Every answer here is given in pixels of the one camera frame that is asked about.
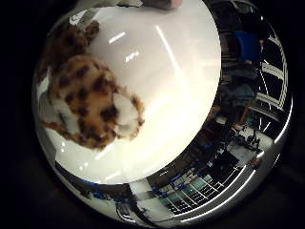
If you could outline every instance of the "black background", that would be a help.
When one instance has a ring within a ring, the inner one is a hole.
[[[0,223],[23,228],[127,228],[73,196],[43,157],[31,116],[33,67],[44,37],[73,1],[28,0],[2,7]],[[305,34],[302,1],[256,0],[284,47],[295,95],[290,134],[273,171],[230,212],[193,228],[286,228],[304,224]]]

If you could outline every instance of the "white curved surface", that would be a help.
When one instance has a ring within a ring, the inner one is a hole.
[[[92,151],[46,129],[55,160],[92,182],[117,184],[147,177],[173,161],[200,130],[212,107],[221,66],[214,20],[202,1],[177,10],[103,8],[90,52],[144,102],[138,136]]]

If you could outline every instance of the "chair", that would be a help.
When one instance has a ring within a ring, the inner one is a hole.
[[[222,61],[237,61],[238,57],[240,56],[241,47],[234,33],[231,31],[220,31],[219,39]]]
[[[201,178],[203,178],[205,176],[205,173],[204,173],[204,170],[203,169],[200,169],[198,172],[197,172],[197,175]]]
[[[123,202],[126,202],[126,200],[122,197],[113,197],[113,200],[117,203],[123,203]]]
[[[167,193],[167,192],[164,192],[164,193],[161,194],[161,197],[162,197],[162,198],[166,198],[167,196],[168,196],[168,193]]]
[[[180,184],[178,184],[178,186],[177,186],[177,188],[178,188],[178,190],[182,190],[182,189],[184,189],[186,187],[186,185],[184,184],[184,183],[180,183]]]
[[[77,186],[77,190],[80,192],[80,195],[82,195],[84,198],[91,199],[89,190],[86,190],[85,188],[83,188],[79,185]]]
[[[254,33],[244,31],[235,31],[234,34],[241,46],[239,60],[260,62],[261,55],[258,37]]]
[[[203,145],[203,149],[206,150],[206,149],[209,149],[212,146],[213,146],[213,144],[210,142],[210,143],[207,143],[207,144]]]
[[[171,186],[172,186],[173,189],[174,189],[174,187],[175,187],[174,182],[175,182],[176,180],[178,180],[180,177],[181,177],[181,175],[178,174],[178,175],[176,175],[175,177],[172,177],[172,178],[170,179],[170,184],[171,184]]]
[[[93,196],[95,198],[107,199],[107,197],[103,193],[101,193],[101,192],[95,192],[95,193],[93,193]]]
[[[152,191],[159,196],[162,195],[162,192],[155,186],[152,187]]]

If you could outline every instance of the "leopard plush toy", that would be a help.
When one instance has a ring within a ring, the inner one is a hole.
[[[43,51],[37,84],[49,75],[39,99],[42,123],[65,139],[101,150],[116,138],[136,137],[144,123],[144,105],[116,83],[106,63],[87,53],[98,33],[96,21],[84,31],[69,23],[60,25]]]

